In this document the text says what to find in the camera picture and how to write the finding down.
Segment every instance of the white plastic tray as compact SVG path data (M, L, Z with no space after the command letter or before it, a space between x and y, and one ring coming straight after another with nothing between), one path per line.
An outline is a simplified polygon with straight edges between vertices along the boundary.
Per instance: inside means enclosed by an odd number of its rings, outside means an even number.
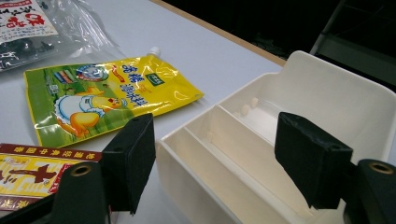
M309 208L276 161L280 111L352 147L355 163L389 156L396 95L296 51L280 73L258 77L157 142L163 187L193 223L343 222L343 202L337 210Z

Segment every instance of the snack package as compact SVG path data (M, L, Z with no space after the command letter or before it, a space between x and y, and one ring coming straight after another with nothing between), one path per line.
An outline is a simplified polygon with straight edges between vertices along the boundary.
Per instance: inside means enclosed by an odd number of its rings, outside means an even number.
M204 95L155 54L156 49L143 57L26 71L26 97L39 145L71 145Z
M82 0L0 0L0 72L55 55L114 48Z

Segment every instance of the yellow pouch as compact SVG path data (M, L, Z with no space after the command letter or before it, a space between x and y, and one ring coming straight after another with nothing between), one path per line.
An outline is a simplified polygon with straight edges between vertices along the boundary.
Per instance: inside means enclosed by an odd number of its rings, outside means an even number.
M122 128L201 97L171 64L154 54L107 63L59 65L24 73L40 146L64 147Z

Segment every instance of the green label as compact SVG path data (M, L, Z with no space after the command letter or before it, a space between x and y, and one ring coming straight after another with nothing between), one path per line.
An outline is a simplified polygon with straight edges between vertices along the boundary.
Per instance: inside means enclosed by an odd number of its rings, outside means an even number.
M146 75L146 78L148 79L149 82L151 82L153 86L159 86L165 83L155 73Z

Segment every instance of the cartoon character illustration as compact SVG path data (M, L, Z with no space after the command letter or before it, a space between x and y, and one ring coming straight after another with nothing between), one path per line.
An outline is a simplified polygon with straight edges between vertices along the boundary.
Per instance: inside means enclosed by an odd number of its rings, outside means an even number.
M89 133L87 128L95 126L105 113L126 106L125 99L103 96L105 92L96 87L74 95L65 95L55 102L58 124L76 137Z

